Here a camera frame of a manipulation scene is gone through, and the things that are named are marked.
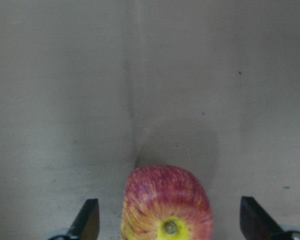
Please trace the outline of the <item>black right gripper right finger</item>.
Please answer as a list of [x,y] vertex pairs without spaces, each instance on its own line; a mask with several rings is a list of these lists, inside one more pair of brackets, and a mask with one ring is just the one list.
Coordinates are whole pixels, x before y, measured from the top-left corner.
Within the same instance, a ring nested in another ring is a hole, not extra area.
[[240,230],[246,240],[290,239],[290,232],[284,231],[251,196],[240,200]]

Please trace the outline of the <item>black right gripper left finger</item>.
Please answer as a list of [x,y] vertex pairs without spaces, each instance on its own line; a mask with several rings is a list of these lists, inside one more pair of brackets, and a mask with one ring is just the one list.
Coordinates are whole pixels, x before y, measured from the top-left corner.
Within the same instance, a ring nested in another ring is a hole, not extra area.
[[67,236],[70,240],[96,240],[100,232],[99,201],[87,199],[70,228]]

